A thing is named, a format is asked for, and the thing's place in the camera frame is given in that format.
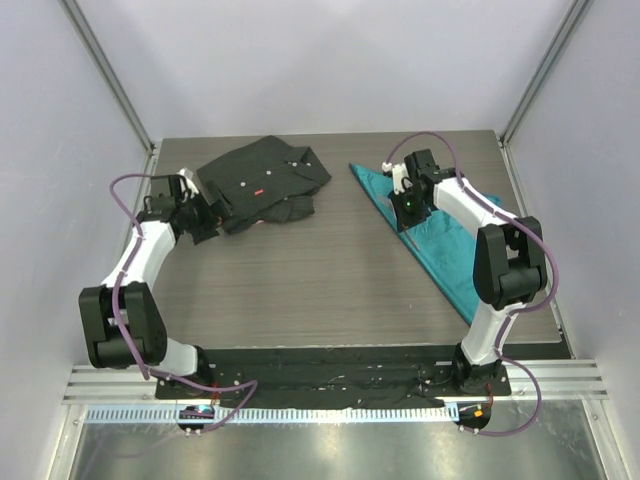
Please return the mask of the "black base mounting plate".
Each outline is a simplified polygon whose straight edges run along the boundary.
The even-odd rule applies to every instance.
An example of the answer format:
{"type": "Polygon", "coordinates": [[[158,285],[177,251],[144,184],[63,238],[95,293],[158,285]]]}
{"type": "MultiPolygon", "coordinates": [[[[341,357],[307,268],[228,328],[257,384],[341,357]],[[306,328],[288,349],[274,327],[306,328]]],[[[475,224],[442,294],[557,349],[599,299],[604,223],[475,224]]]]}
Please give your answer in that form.
{"type": "Polygon", "coordinates": [[[250,408],[420,408],[446,397],[512,393],[502,365],[464,380],[452,345],[209,349],[205,355],[214,386],[257,381],[250,408]]]}

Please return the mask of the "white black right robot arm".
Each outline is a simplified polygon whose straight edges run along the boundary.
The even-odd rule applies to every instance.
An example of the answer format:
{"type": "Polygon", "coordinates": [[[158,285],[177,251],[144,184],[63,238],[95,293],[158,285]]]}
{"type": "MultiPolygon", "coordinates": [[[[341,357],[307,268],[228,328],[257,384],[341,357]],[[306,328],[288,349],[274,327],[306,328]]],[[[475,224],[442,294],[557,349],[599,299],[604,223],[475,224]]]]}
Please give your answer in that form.
{"type": "Polygon", "coordinates": [[[496,206],[455,168],[440,168],[428,149],[400,163],[387,160],[382,172],[392,180],[388,198],[398,231],[441,211],[475,240],[472,282],[479,304],[456,346],[451,371],[457,391],[475,394],[498,376],[513,321],[546,287],[546,260],[538,244],[541,225],[496,206]]]}

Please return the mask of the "dark pinstriped shirt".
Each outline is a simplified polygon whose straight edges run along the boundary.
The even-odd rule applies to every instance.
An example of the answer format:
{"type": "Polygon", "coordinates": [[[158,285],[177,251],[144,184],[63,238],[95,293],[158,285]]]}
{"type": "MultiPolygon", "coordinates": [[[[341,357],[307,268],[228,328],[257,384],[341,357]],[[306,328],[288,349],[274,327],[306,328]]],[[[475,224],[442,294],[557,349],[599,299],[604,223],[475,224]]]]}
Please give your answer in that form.
{"type": "Polygon", "coordinates": [[[210,194],[219,193],[230,216],[226,234],[241,233],[257,222],[290,223],[314,212],[313,196],[331,174],[309,146],[292,146],[266,136],[204,164],[197,176],[210,194]]]}

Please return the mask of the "aluminium frame rail right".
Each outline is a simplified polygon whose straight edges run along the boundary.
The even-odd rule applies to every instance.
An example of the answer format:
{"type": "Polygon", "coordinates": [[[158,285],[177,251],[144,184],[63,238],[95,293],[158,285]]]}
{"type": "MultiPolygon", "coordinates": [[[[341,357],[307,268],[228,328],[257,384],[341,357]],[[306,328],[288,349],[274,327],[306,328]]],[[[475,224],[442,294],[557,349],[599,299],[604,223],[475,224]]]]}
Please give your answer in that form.
{"type": "Polygon", "coordinates": [[[573,0],[570,3],[504,131],[499,135],[502,147],[514,138],[592,4],[591,0],[573,0]]]}

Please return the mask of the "aluminium frame post left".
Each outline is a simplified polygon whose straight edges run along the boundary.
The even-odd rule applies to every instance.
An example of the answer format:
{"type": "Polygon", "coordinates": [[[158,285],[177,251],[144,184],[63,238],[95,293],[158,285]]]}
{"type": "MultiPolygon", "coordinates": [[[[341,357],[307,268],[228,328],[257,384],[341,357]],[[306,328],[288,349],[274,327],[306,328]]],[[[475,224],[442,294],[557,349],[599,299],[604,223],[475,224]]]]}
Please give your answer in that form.
{"type": "Polygon", "coordinates": [[[76,0],[60,0],[59,4],[67,15],[134,135],[146,154],[150,156],[154,151],[154,141],[144,127],[79,2],[76,0]]]}

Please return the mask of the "silver metal fork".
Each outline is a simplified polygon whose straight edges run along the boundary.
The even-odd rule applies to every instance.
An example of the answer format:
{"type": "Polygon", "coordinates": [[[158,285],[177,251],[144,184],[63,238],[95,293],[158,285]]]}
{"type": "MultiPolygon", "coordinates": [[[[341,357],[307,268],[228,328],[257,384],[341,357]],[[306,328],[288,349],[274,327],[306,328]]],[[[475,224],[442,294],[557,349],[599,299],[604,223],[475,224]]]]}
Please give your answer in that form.
{"type": "MultiPolygon", "coordinates": [[[[394,219],[397,219],[396,217],[396,213],[395,213],[395,209],[393,207],[392,201],[388,198],[388,197],[384,197],[384,196],[380,196],[379,199],[383,202],[383,204],[385,205],[385,207],[390,211],[390,213],[393,215],[394,219]]],[[[413,239],[413,237],[410,235],[408,230],[405,230],[402,232],[402,236],[408,240],[408,242],[410,243],[410,245],[416,250],[419,251],[420,248],[417,245],[416,241],[413,239]]]]}

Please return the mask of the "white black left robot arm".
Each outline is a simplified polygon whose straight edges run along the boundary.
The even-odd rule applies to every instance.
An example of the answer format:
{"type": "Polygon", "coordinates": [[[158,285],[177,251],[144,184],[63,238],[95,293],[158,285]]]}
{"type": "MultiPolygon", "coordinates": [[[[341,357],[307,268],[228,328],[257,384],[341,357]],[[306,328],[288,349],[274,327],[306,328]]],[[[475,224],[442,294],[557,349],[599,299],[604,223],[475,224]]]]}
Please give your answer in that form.
{"type": "Polygon", "coordinates": [[[213,239],[230,216],[222,195],[200,188],[192,171],[148,176],[150,191],[138,212],[109,185],[131,222],[131,235],[113,270],[78,298],[90,364],[96,369],[139,368],[146,379],[177,382],[190,398],[205,397],[214,374],[204,350],[170,338],[153,296],[161,267],[185,235],[194,244],[213,239]]]}

